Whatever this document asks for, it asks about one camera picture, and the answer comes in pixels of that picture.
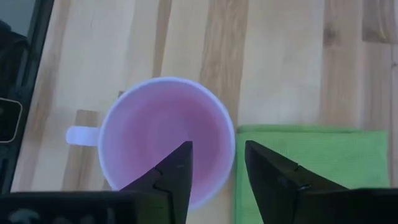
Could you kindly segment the black table frame rail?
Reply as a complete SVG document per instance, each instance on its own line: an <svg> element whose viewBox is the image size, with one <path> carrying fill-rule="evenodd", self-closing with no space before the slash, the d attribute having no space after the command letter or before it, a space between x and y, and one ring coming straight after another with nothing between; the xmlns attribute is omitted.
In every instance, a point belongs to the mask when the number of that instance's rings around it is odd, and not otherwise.
<svg viewBox="0 0 398 224"><path fill-rule="evenodd" d="M0 98L22 105L16 137L0 143L0 194L11 191L54 0L0 0Z"/></svg>

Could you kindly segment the large pink plastic mug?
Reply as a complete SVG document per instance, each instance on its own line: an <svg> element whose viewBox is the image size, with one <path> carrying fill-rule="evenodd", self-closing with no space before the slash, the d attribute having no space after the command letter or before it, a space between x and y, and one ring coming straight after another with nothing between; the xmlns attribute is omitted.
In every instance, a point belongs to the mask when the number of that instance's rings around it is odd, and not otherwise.
<svg viewBox="0 0 398 224"><path fill-rule="evenodd" d="M116 100L100 127L71 126L66 140L98 149L102 172L114 190L143 176L182 143L192 142L192 210L224 186L236 152L226 107L201 84L177 77L132 87Z"/></svg>

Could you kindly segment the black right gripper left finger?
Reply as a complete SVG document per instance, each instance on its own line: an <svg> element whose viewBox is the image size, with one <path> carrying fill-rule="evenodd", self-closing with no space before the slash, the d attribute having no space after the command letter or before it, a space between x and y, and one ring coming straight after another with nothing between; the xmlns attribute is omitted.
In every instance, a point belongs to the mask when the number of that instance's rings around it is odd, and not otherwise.
<svg viewBox="0 0 398 224"><path fill-rule="evenodd" d="M193 179L193 143L183 142L121 190L132 197L119 224L186 224Z"/></svg>

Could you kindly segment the black box with pale edge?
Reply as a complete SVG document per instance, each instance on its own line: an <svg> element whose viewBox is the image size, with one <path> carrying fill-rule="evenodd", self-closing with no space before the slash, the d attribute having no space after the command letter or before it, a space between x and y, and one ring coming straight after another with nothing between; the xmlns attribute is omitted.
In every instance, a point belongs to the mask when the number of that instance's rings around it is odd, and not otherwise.
<svg viewBox="0 0 398 224"><path fill-rule="evenodd" d="M18 101L0 98L0 143L14 140L21 114L22 105Z"/></svg>

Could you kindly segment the folded green microfibre cloth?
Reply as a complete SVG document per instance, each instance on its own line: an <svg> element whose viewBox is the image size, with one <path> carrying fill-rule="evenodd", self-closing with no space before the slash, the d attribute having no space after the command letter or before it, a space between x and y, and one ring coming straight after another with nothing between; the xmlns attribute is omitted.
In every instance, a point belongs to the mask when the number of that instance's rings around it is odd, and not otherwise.
<svg viewBox="0 0 398 224"><path fill-rule="evenodd" d="M234 224L263 224L244 162L253 140L349 189L389 187L388 133L353 128L245 125L236 132Z"/></svg>

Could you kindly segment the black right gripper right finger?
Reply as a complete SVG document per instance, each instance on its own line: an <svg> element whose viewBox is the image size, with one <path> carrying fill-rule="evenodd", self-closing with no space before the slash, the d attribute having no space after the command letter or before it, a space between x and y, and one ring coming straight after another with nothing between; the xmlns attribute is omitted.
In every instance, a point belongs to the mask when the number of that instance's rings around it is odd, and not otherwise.
<svg viewBox="0 0 398 224"><path fill-rule="evenodd" d="M321 224L326 203L315 194L346 190L253 140L244 160L264 224Z"/></svg>

